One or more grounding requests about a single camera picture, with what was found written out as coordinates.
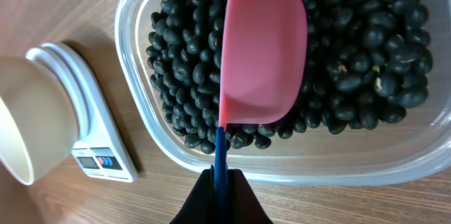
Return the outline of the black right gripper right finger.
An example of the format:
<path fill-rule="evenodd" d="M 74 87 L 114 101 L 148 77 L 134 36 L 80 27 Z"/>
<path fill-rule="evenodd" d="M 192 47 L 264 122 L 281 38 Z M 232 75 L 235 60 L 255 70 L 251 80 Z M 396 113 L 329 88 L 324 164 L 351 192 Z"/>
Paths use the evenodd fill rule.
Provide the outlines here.
<path fill-rule="evenodd" d="M 230 222 L 233 224 L 272 224 L 243 172 L 228 170 L 230 185 Z"/>

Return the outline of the pink scoop with blue handle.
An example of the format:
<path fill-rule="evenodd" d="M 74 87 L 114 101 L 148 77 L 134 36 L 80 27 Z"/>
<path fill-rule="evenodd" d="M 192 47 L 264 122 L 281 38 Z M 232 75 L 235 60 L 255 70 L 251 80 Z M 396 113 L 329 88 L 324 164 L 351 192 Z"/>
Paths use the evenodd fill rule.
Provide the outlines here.
<path fill-rule="evenodd" d="M 214 221 L 230 220 L 226 127 L 283 118 L 299 93 L 307 56 L 302 0 L 227 0 L 214 163 Z"/>

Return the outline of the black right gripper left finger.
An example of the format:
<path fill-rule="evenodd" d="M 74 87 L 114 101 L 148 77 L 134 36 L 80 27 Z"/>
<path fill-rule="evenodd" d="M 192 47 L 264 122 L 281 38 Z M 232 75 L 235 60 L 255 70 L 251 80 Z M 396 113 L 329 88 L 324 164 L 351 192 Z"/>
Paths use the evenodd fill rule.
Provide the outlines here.
<path fill-rule="evenodd" d="M 214 222 L 214 168 L 203 170 L 185 203 L 170 224 Z"/>

